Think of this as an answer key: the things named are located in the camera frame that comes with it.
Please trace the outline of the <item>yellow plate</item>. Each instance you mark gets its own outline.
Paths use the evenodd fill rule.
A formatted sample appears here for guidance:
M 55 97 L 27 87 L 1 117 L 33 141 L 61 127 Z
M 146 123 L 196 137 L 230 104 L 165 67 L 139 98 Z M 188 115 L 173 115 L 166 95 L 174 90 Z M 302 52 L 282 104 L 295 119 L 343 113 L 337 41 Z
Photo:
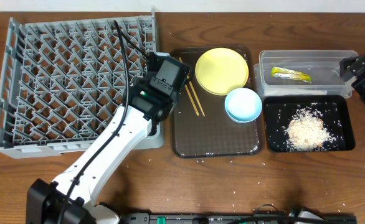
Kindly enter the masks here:
M 228 48 L 214 48 L 199 57 L 195 77 L 205 91 L 224 96 L 247 83 L 249 68 L 238 52 Z

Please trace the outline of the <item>light blue bowl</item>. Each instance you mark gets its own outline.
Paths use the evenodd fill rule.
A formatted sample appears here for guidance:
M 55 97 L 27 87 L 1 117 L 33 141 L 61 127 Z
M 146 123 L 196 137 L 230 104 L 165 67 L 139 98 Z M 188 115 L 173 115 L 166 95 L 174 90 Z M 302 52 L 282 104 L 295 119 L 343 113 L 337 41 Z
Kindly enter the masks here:
M 232 121 L 236 123 L 249 123 L 260 116 L 262 101 L 253 90 L 237 88 L 226 96 L 224 108 Z

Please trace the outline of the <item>yellow green wrapper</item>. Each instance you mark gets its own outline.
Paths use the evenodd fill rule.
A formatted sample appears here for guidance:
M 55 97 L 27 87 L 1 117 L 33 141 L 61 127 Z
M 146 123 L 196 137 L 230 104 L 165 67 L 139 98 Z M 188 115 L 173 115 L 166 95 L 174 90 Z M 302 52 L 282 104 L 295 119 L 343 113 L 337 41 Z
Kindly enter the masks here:
M 307 83 L 312 82 L 312 77 L 310 75 L 296 70 L 290 70 L 287 68 L 273 67 L 271 69 L 270 75 L 275 78 L 303 81 Z

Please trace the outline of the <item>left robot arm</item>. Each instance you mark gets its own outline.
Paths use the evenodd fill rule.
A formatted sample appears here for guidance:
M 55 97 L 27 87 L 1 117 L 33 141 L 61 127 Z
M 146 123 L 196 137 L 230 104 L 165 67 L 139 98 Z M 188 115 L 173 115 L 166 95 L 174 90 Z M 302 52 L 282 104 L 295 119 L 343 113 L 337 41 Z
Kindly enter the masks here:
M 90 147 L 51 183 L 37 179 L 27 191 L 26 223 L 119 223 L 97 202 L 123 159 L 177 104 L 191 68 L 167 53 L 152 52 L 147 74 L 128 85 L 123 103 Z

